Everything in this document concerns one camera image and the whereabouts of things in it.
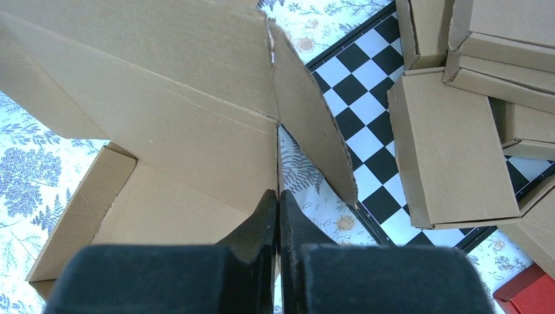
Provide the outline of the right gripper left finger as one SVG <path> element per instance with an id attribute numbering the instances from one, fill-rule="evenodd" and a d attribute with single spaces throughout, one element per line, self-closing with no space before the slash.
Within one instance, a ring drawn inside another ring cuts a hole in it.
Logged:
<path id="1" fill-rule="evenodd" d="M 278 200 L 213 245 L 91 245 L 68 263 L 46 313 L 271 313 Z"/>

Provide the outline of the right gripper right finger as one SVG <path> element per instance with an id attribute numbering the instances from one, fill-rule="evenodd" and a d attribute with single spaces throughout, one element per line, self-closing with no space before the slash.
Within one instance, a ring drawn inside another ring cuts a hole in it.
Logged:
<path id="1" fill-rule="evenodd" d="M 480 278 L 456 249 L 339 245 L 279 197 L 284 313 L 491 313 Z"/>

